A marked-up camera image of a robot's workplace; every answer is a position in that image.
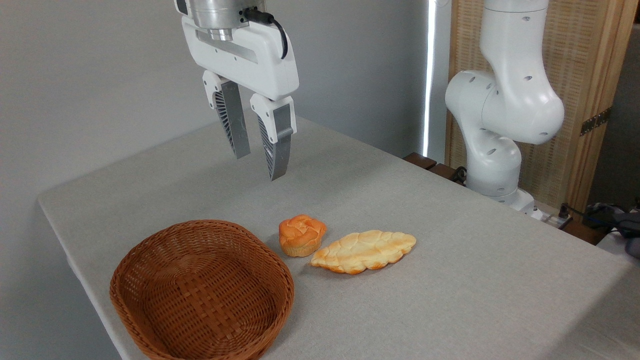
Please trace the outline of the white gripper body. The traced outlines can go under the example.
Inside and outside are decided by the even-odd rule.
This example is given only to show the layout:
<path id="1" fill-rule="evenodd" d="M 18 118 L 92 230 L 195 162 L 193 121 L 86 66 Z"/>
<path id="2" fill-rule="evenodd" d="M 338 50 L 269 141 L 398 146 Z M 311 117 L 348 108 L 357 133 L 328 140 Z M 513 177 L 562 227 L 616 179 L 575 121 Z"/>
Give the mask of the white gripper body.
<path id="1" fill-rule="evenodd" d="M 182 28 L 195 63 L 215 75 L 274 101 L 298 89 L 293 47 L 288 46 L 286 57 L 281 58 L 282 37 L 276 27 L 250 22 L 234 29 L 231 41 L 212 39 L 185 15 Z"/>

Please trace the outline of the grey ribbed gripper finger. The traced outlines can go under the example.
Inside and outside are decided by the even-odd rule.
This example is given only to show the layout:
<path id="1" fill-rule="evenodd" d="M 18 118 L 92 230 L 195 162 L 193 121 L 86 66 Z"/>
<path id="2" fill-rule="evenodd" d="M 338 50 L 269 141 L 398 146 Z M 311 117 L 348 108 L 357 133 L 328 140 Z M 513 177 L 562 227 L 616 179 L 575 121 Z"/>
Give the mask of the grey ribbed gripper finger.
<path id="1" fill-rule="evenodd" d="M 207 101 L 217 112 L 234 155 L 236 158 L 249 155 L 249 136 L 238 84 L 210 70 L 204 71 L 202 82 Z"/>
<path id="2" fill-rule="evenodd" d="M 269 177 L 274 181 L 286 174 L 290 162 L 291 137 L 297 132 L 294 100 L 292 96 L 270 100 L 254 93 L 250 105 L 259 121 Z"/>

